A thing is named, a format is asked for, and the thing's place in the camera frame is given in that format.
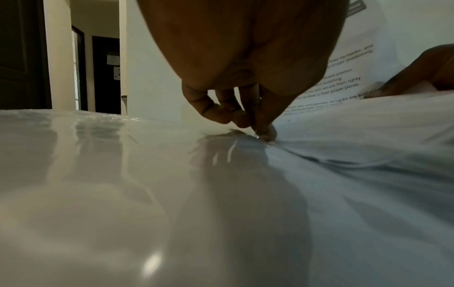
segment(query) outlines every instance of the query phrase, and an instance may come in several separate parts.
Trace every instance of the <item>glossy white surface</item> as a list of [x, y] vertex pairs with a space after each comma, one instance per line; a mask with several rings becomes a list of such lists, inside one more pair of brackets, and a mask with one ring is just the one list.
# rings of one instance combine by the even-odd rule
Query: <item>glossy white surface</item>
[[352, 170], [92, 113], [1, 111], [0, 134], [1, 286], [454, 282], [452, 138], [433, 146], [443, 161], [410, 151]]

